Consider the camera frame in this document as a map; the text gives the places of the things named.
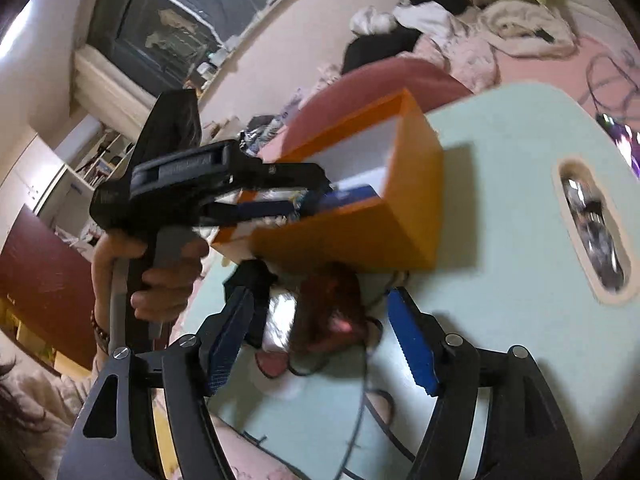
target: window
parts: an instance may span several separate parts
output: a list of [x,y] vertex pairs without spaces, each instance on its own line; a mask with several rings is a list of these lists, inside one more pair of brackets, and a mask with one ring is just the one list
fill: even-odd
[[87,43],[158,96],[203,89],[276,0],[97,0]]

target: blue object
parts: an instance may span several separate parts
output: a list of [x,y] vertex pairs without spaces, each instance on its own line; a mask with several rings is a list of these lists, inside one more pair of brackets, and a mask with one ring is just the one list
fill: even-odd
[[360,186],[344,190],[338,189],[327,193],[319,200],[316,206],[316,212],[336,209],[343,205],[353,204],[354,202],[360,202],[361,200],[375,196],[378,196],[378,194],[371,186]]
[[415,316],[410,311],[412,306],[405,302],[396,288],[389,294],[386,304],[389,322],[415,383],[422,386],[431,397],[437,396],[440,383],[433,368],[433,350],[416,324]]
[[231,368],[236,362],[244,336],[254,317],[254,302],[240,301],[229,318],[215,343],[209,350],[209,368],[207,371],[207,395],[213,396],[226,384]]
[[290,200],[256,200],[241,202],[236,205],[236,222],[246,222],[273,216],[289,216],[295,211]]

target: clothes pile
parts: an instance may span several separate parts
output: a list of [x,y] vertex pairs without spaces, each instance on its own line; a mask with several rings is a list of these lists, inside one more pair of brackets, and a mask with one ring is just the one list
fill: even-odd
[[273,140],[283,127],[298,113],[300,101],[306,92],[298,88],[277,115],[258,115],[249,120],[239,133],[240,149],[247,155],[257,156],[262,147]]
[[545,0],[400,0],[392,12],[358,10],[356,38],[344,53],[341,75],[392,56],[416,57],[440,67],[472,92],[498,79],[494,50],[513,57],[570,56],[569,25]]

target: gray handle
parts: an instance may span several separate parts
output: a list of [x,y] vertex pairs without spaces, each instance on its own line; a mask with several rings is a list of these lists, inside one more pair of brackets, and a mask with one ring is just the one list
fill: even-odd
[[[182,248],[198,235],[191,228],[167,226],[158,231],[153,267],[169,267],[180,260]],[[119,259],[113,267],[111,279],[110,342],[109,353],[126,346],[127,278],[129,261]],[[149,323],[149,339],[157,339],[162,333],[162,323]]]

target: metal screw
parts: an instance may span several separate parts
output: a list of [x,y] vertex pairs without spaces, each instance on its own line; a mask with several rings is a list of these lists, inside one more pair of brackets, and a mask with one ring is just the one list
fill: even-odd
[[511,351],[518,359],[526,359],[529,356],[529,352],[524,346],[514,346]]
[[187,334],[187,335],[183,335],[180,338],[180,346],[182,348],[189,348],[193,345],[195,345],[198,341],[198,338],[196,336],[194,336],[193,334]]
[[129,349],[126,346],[121,346],[120,348],[116,348],[113,351],[113,356],[118,360],[127,358],[129,356]]
[[464,342],[458,334],[447,334],[444,341],[446,341],[449,346],[460,346]]

